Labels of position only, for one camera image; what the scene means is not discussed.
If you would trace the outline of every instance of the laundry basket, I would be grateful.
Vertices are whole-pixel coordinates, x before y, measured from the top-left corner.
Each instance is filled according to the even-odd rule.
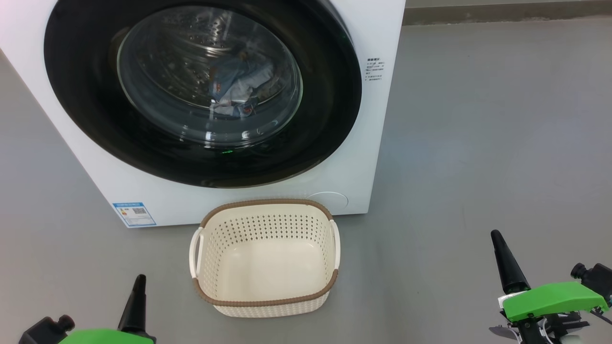
[[[308,200],[261,200],[214,209],[193,235],[189,268],[200,296],[228,316],[312,312],[338,276],[340,236]]]

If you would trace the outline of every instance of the energy label sticker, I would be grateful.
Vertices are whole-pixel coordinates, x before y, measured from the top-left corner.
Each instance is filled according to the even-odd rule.
[[[142,203],[113,203],[128,227],[155,226],[155,220]]]

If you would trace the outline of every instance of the clothes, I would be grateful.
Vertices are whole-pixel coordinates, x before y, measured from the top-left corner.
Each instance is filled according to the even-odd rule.
[[[253,90],[274,76],[274,66],[261,54],[241,53],[216,61],[210,76],[209,92],[217,101],[214,112],[243,118],[253,114]]]

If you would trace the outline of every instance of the gray floor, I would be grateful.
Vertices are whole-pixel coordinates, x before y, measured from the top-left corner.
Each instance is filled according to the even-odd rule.
[[[511,343],[489,232],[532,286],[612,266],[612,20],[403,29],[370,213],[339,217],[317,312],[227,318],[194,292],[194,226],[128,230],[0,61],[0,333],[115,327],[146,274],[159,343]],[[607,342],[594,323],[586,343]]]
[[[478,6],[498,4],[526,4],[530,2],[557,2],[573,0],[406,0],[406,7]]]

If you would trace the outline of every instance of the front-loading washing machine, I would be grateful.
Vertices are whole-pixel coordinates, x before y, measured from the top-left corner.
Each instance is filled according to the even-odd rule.
[[[368,211],[404,0],[0,3],[0,49],[127,226]]]

